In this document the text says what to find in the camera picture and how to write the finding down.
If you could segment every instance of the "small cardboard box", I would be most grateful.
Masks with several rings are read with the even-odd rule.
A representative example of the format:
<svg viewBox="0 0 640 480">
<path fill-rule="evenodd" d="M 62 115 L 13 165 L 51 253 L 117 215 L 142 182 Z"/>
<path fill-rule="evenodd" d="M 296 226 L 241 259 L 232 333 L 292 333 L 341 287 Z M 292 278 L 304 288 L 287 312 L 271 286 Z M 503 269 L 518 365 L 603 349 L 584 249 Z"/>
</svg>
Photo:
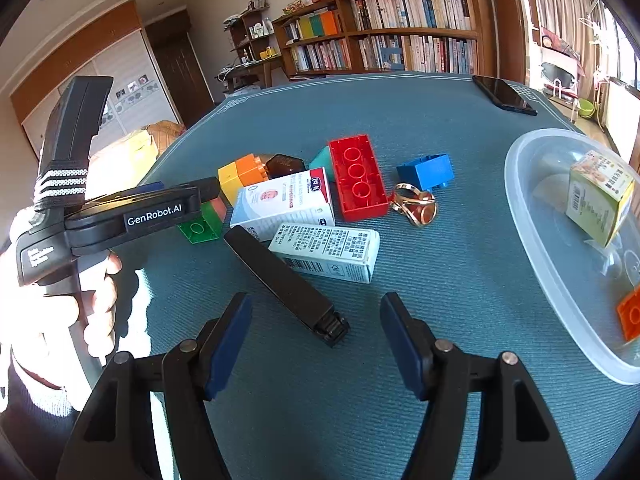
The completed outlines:
<svg viewBox="0 0 640 480">
<path fill-rule="evenodd" d="M 566 215 L 605 247 L 625 219 L 634 186 L 631 173 L 591 150 L 571 166 Z"/>
<path fill-rule="evenodd" d="M 297 272 L 370 283 L 380 235 L 373 229 L 282 224 L 269 250 Z"/>
<path fill-rule="evenodd" d="M 324 168 L 266 180 L 238 191 L 231 227 L 241 225 L 261 242 L 283 222 L 334 226 Z"/>
</svg>

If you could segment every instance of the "desk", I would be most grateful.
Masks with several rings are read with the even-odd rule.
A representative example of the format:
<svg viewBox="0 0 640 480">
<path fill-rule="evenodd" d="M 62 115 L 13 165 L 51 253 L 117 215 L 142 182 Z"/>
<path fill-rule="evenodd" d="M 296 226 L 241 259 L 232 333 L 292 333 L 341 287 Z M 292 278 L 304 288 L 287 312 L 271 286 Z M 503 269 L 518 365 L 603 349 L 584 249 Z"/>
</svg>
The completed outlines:
<svg viewBox="0 0 640 480">
<path fill-rule="evenodd" d="M 610 381 L 574 344 L 540 289 L 504 190 L 504 158 L 515 139 L 574 127 L 541 94 L 518 89 L 537 117 L 501 110 L 467 76 L 449 74 L 337 76 L 272 88 L 225 100 L 156 162 L 145 181 L 172 186 L 216 174 L 248 152 L 308 162 L 329 139 L 367 132 L 387 192 L 396 165 L 419 155 L 449 153 L 456 174 L 447 189 L 435 190 L 438 217 L 421 230 L 394 212 L 350 224 L 380 232 L 371 284 L 305 276 L 351 324 L 333 349 L 222 240 L 191 245 L 169 229 L 118 248 L 124 270 L 116 330 L 128 331 L 123 346 L 137 356 L 197 334 L 237 291 L 254 298 L 254 321 L 228 387 L 207 409 L 234 480 L 402 476 L 426 406 L 404 388 L 380 327 L 380 297 L 390 290 L 436 336 L 466 352 L 516 352 L 580 480 L 593 480 L 613 455 L 639 411 L 640 388 Z M 339 208 L 336 214 L 342 224 Z M 470 473 L 478 410 L 473 394 L 457 479 Z"/>
<path fill-rule="evenodd" d="M 271 88 L 271 71 L 282 66 L 282 56 L 277 54 L 276 56 L 262 59 L 257 63 L 253 63 L 249 66 L 238 65 L 233 70 L 226 74 L 226 80 L 228 81 L 228 91 L 233 92 L 236 90 L 234 87 L 233 78 L 241 75 L 257 75 L 262 77 L 263 86 L 265 88 Z"/>
</svg>

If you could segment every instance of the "curtain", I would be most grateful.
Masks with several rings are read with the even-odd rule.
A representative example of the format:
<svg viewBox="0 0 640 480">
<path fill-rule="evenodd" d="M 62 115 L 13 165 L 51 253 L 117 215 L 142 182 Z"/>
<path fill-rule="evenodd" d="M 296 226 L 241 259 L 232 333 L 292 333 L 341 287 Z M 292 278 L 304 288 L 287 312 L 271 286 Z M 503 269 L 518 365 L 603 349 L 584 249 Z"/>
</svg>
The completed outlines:
<svg viewBox="0 0 640 480">
<path fill-rule="evenodd" d="M 578 83 L 578 96 L 593 101 L 593 72 L 598 65 L 603 65 L 606 72 L 607 56 L 602 55 L 599 45 L 592 45 L 593 29 L 580 23 L 585 18 L 594 0 L 536 0 L 540 25 L 556 33 L 565 40 L 580 55 L 580 64 L 585 76 Z M 598 1 L 591 11 L 591 19 L 597 22 L 603 30 L 607 24 L 604 15 L 604 5 Z"/>
</svg>

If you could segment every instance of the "metal screw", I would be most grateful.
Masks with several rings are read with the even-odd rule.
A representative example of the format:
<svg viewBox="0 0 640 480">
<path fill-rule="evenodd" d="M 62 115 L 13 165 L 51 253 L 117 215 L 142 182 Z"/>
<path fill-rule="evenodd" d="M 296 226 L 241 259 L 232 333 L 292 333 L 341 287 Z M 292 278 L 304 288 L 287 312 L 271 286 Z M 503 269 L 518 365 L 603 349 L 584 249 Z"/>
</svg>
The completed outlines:
<svg viewBox="0 0 640 480">
<path fill-rule="evenodd" d="M 511 366 L 518 364 L 518 356 L 513 352 L 503 352 L 502 360 Z"/>
<path fill-rule="evenodd" d="M 193 352 L 198 347 L 198 342 L 195 339 L 185 339 L 180 343 L 180 352 L 188 354 Z"/>
<path fill-rule="evenodd" d="M 123 365 L 129 360 L 129 356 L 130 356 L 129 352 L 118 352 L 116 355 L 113 356 L 113 362 L 116 363 L 117 365 Z"/>
<path fill-rule="evenodd" d="M 453 350 L 453 343 L 448 339 L 436 339 L 436 348 L 441 352 L 451 352 Z"/>
</svg>

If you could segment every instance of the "black phone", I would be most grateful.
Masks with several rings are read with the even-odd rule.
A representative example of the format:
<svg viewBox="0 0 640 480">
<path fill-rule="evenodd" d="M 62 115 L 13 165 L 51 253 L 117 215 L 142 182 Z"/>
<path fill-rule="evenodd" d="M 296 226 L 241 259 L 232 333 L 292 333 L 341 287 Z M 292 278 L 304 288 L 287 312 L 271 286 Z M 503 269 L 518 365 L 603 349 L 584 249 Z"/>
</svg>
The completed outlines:
<svg viewBox="0 0 640 480">
<path fill-rule="evenodd" d="M 498 108 L 520 114 L 538 114 L 538 111 L 532 108 L 513 88 L 507 85 L 504 79 L 482 75 L 473 75 L 471 79 L 474 80 L 474 83 L 487 94 L 489 99 L 491 99 Z"/>
</svg>

